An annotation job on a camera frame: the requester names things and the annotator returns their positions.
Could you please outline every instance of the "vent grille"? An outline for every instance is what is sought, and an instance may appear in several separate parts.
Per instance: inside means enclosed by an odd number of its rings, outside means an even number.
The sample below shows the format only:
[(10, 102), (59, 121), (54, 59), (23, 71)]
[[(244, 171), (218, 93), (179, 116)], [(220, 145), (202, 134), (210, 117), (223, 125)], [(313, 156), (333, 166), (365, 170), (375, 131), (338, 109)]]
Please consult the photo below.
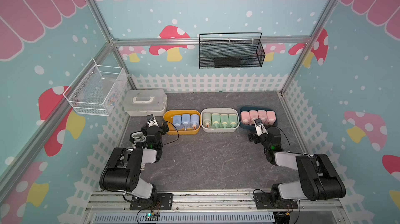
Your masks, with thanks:
[[(138, 215), (139, 223), (145, 221), (146, 213)], [(157, 223), (248, 223), (275, 222), (272, 212), (229, 212), (229, 213), (161, 213)], [(136, 223), (134, 213), (98, 213), (93, 224), (130, 224)]]

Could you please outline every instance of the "white plastic box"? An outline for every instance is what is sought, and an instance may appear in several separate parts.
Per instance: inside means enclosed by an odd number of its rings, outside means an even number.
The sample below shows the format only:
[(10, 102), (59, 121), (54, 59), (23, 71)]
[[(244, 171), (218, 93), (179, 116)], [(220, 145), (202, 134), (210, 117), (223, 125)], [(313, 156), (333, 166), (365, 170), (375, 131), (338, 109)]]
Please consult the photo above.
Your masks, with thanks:
[[(235, 128), (208, 128), (206, 126), (203, 126), (203, 113), (234, 113), (237, 116), (237, 126)], [(207, 133), (231, 133), (231, 132), (235, 132), (236, 129), (239, 127), (239, 114), (236, 110), (234, 110), (233, 108), (206, 108), (203, 111), (201, 111), (201, 126), (204, 130), (204, 132)]]
[(130, 90), (122, 105), (130, 116), (163, 116), (167, 111), (167, 95), (162, 89)]

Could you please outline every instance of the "white tray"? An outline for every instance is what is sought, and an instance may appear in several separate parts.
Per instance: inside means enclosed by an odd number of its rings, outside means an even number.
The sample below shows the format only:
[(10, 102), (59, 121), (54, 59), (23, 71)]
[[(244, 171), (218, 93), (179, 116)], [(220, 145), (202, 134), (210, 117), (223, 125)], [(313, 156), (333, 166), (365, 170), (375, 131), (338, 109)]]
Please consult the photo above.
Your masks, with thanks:
[(236, 129), (239, 127), (239, 122), (237, 122), (237, 126), (235, 128), (208, 128), (203, 126), (203, 113), (234, 113), (237, 116), (237, 121), (239, 121), (239, 114), (236, 110), (234, 110), (233, 108), (206, 108), (203, 111), (201, 111), (201, 119), (202, 119), (202, 123), (201, 126), (204, 130), (204, 132), (207, 133), (231, 133), (231, 132), (235, 132)]

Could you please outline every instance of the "mushroom illustration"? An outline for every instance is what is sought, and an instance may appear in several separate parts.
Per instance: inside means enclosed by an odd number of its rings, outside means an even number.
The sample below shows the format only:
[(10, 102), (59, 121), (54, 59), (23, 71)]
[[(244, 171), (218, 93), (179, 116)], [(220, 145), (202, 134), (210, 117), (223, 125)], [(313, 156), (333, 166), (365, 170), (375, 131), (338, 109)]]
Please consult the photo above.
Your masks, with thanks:
[(264, 61), (272, 61), (274, 59), (274, 53), (283, 54), (285, 51), (286, 47), (283, 43), (268, 43), (264, 45)]
[(33, 162), (17, 186), (0, 206), (2, 224), (18, 224), (23, 220), (27, 203), (40, 206), (49, 190), (49, 184), (35, 181), (47, 167), (47, 161)]
[(382, 164), (393, 177), (400, 181), (400, 157), (392, 155), (384, 155)]
[(137, 53), (146, 54), (146, 51), (142, 46), (120, 46), (118, 48), (124, 60), (128, 59), (130, 62), (139, 62), (140, 59)]
[[(300, 54), (302, 49), (304, 48), (304, 43), (298, 43), (293, 46), (288, 52), (290, 55)], [(328, 53), (328, 33), (325, 29), (322, 30), (321, 34), (318, 36), (317, 41), (314, 43), (314, 46), (311, 48), (311, 51), (308, 53), (306, 59), (303, 62), (303, 65), (306, 68), (310, 68), (311, 60), (315, 56), (317, 58), (318, 64), (321, 66)]]
[[(68, 86), (53, 87), (44, 91), (39, 97), (40, 125), (47, 119), (57, 104), (63, 99), (63, 92)], [(61, 150), (64, 142), (65, 130), (68, 130), (74, 139), (77, 139), (85, 127), (85, 117), (78, 116), (71, 108), (58, 124), (56, 130), (44, 145), (47, 156), (55, 156)]]
[[(182, 29), (168, 25), (161, 31), (157, 38), (190, 38), (190, 36)], [(182, 55), (179, 52), (180, 47), (185, 49), (194, 49), (194, 45), (151, 46), (149, 52), (152, 55), (161, 55), (167, 51), (167, 61), (180, 61), (182, 60)]]
[(385, 146), (387, 130), (385, 121), (380, 115), (346, 111), (344, 112), (344, 118), (344, 124), (347, 121), (354, 125), (353, 128), (347, 130), (348, 135), (354, 142), (359, 143), (364, 136), (367, 136), (376, 151)]

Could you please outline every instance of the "white panel on robot arm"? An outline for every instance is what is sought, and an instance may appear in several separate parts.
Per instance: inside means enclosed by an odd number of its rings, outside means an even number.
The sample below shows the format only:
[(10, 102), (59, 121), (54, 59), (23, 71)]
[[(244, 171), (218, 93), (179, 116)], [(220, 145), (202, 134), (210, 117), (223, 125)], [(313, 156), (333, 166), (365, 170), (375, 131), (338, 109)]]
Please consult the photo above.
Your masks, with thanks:
[(281, 167), (290, 167), (292, 169), (297, 169), (296, 156), (301, 156), (301, 154), (294, 154), (288, 152), (276, 152), (275, 162)]
[(279, 194), (284, 199), (307, 199), (301, 189), (300, 181), (292, 181), (278, 185)]
[(153, 163), (156, 161), (157, 151), (154, 149), (144, 149), (142, 156), (142, 164)]
[(151, 196), (151, 191), (153, 190), (153, 185), (145, 182), (141, 178), (137, 182), (136, 188), (132, 191), (134, 196), (137, 196), (142, 199), (148, 199)]

